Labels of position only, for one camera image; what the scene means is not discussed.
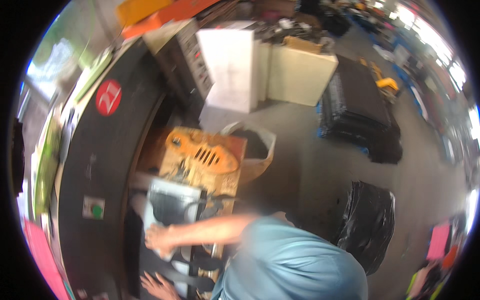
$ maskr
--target control panel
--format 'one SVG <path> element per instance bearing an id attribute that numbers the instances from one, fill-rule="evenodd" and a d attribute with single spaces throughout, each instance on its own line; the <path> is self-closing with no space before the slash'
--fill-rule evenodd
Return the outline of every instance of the control panel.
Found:
<path id="1" fill-rule="evenodd" d="M 208 75 L 207 65 L 195 35 L 197 31 L 198 26 L 196 22 L 190 21 L 177 33 L 177 37 L 193 78 L 197 83 L 200 95 L 205 100 L 213 83 Z"/>

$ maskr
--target label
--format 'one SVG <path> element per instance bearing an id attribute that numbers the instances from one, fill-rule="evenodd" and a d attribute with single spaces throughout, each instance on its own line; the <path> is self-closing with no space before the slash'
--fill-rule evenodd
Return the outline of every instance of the label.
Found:
<path id="1" fill-rule="evenodd" d="M 105 117 L 113 114 L 120 104 L 121 86 L 113 79 L 105 80 L 96 92 L 96 109 Z"/>
<path id="2" fill-rule="evenodd" d="M 103 220 L 105 199 L 85 195 L 82 216 L 85 219 Z"/>

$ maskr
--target red circle logo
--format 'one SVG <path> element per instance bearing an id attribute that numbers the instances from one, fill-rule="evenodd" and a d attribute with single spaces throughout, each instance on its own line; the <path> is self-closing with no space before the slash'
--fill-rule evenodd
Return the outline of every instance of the red circle logo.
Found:
<path id="1" fill-rule="evenodd" d="M 121 100 L 121 86 L 113 79 L 105 80 L 96 92 L 96 109 L 102 116 L 113 114 Z"/>

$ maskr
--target gray floor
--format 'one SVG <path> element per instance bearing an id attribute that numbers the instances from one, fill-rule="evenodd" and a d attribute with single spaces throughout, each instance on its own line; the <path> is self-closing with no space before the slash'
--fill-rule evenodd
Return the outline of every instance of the gray floor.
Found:
<path id="1" fill-rule="evenodd" d="M 391 63 L 372 48 L 365 32 L 353 27 L 336 43 L 337 54 L 374 61 L 399 83 Z M 391 190 L 396 197 L 396 227 L 380 269 L 368 277 L 370 299 L 401 299 L 411 276 L 425 259 L 433 224 L 463 209 L 465 176 L 461 166 L 443 160 L 439 139 L 420 117 L 409 92 L 393 106 L 402 133 L 398 165 L 371 163 L 350 144 L 316 137 L 315 108 L 268 101 L 246 115 L 204 108 L 203 128 L 217 132 L 235 121 L 262 126 L 277 134 L 275 157 L 266 172 L 240 187 L 239 198 L 266 213 L 283 210 L 302 220 L 303 228 L 326 239 L 336 232 L 352 180 Z"/>

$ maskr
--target pink card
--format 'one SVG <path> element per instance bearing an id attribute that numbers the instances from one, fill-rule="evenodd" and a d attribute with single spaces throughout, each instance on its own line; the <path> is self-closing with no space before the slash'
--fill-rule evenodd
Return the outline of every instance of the pink card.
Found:
<path id="1" fill-rule="evenodd" d="M 450 223 L 437 225 L 433 228 L 427 260 L 442 259 L 445 257 L 445 246 L 450 234 Z"/>

